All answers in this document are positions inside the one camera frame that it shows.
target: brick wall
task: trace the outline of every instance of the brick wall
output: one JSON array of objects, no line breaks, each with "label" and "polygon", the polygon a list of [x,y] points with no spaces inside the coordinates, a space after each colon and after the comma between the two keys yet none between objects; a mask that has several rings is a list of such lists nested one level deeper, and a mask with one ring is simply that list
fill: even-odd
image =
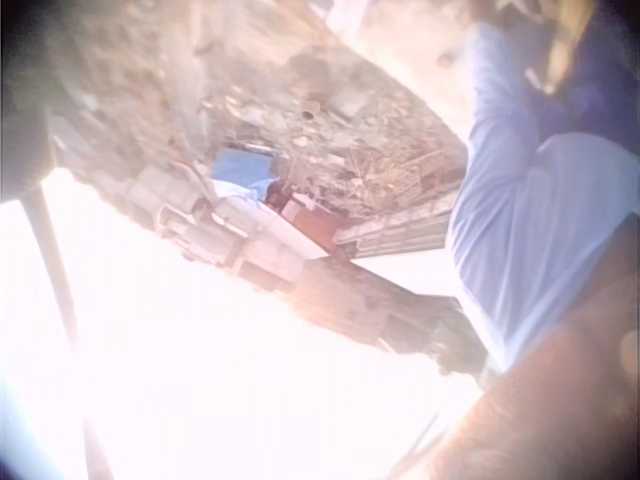
[{"label": "brick wall", "polygon": [[398,353],[425,353],[443,373],[477,377],[486,360],[455,300],[415,295],[349,262],[331,257],[307,262],[287,301],[308,321],[356,342],[393,338]]}]

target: blue shirt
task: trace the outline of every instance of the blue shirt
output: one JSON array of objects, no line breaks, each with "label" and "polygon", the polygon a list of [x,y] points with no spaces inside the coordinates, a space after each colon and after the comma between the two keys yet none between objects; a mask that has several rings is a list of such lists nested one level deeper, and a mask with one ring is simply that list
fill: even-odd
[{"label": "blue shirt", "polygon": [[470,40],[474,126],[447,247],[460,303],[507,369],[558,322],[616,228],[640,214],[640,162],[594,135],[540,145],[505,36],[480,24]]}]

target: sleeve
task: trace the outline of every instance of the sleeve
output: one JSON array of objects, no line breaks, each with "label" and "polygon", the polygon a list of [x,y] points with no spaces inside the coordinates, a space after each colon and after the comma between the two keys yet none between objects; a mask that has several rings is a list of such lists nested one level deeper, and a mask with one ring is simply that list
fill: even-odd
[{"label": "sleeve", "polygon": [[[538,148],[536,120],[531,113],[524,75],[512,60],[505,34],[489,24],[471,32],[468,58],[473,95],[473,126],[469,136],[467,172],[449,229],[449,244],[458,264],[481,232],[508,229],[504,217],[513,204]],[[508,231],[492,232],[502,238]]]}]

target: sunlight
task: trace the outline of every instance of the sunlight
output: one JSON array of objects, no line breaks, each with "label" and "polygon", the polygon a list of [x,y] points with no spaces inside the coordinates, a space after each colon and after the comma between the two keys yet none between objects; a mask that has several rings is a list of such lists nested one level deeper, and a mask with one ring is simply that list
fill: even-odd
[{"label": "sunlight", "polygon": [[83,403],[118,480],[380,478],[431,415],[478,394],[424,356],[355,344],[184,261],[66,171],[44,189],[80,318]]}]

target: rubble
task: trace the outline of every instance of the rubble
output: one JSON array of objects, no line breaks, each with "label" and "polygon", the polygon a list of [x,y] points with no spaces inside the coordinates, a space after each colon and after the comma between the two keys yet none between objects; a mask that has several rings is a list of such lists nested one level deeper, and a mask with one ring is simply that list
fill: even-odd
[{"label": "rubble", "polygon": [[[354,221],[457,189],[466,155],[458,138],[312,19],[286,2],[192,0],[181,9],[193,4],[204,19],[242,21],[204,23],[208,40],[179,62],[186,47],[166,45],[184,19],[160,2],[87,5],[71,14],[78,22],[53,31],[54,63],[65,69],[69,52],[79,54],[81,90],[107,119],[112,148],[133,141],[127,151],[146,162],[204,164],[223,146],[268,151],[287,184]],[[202,98],[185,100],[193,91]]]}]

